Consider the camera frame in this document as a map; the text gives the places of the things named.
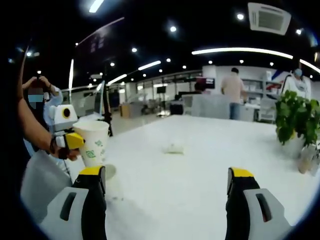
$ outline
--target ceiling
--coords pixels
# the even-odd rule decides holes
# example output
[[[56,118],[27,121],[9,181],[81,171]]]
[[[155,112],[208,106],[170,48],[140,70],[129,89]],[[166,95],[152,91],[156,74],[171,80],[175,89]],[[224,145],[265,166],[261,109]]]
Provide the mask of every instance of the ceiling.
[[[258,1],[284,9],[291,13],[292,19],[285,36],[250,30],[248,1],[185,1],[185,0],[105,0],[96,13],[89,13],[93,0],[36,1],[23,3],[17,15],[25,21],[15,23],[12,34],[12,47],[24,47],[29,38],[30,51],[39,52],[38,57],[29,57],[25,66],[25,80],[41,70],[42,74],[57,85],[68,88],[71,59],[74,58],[73,86],[93,83],[91,74],[106,73],[108,82],[123,74],[121,81],[129,82],[186,70],[198,70],[208,61],[215,65],[244,65],[270,67],[290,71],[298,67],[299,59],[320,67],[314,62],[318,46],[311,47],[310,38],[303,28],[320,36],[319,26],[312,21],[316,7],[304,6],[290,1]],[[237,19],[237,13],[244,14],[244,20]],[[104,45],[90,53],[92,38],[87,36],[98,28],[124,17],[111,25],[104,37]],[[279,56],[249,52],[228,52],[192,55],[195,50],[225,47],[250,47],[274,50],[294,56],[293,60]],[[15,49],[10,58],[18,62]],[[137,69],[154,61],[160,65],[143,71]],[[314,81],[319,74],[302,66],[306,76],[313,75]]]

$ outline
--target green logo on cup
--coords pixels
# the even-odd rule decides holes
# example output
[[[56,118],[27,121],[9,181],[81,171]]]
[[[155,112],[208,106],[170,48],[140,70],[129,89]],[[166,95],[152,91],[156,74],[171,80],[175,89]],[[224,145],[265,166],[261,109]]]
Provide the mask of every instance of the green logo on cup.
[[[100,140],[94,142],[95,145],[97,145],[98,147],[102,147],[102,142]]]
[[[91,150],[91,151],[85,151],[85,154],[87,155],[88,158],[95,158],[95,151]]]

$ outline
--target ceiling air conditioner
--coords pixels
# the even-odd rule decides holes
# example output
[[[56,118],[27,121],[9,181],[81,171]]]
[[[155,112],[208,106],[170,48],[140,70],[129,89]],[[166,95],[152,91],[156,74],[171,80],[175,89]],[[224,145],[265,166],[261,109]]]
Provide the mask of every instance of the ceiling air conditioner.
[[[285,35],[291,15],[280,8],[261,3],[249,2],[250,29],[273,34]]]

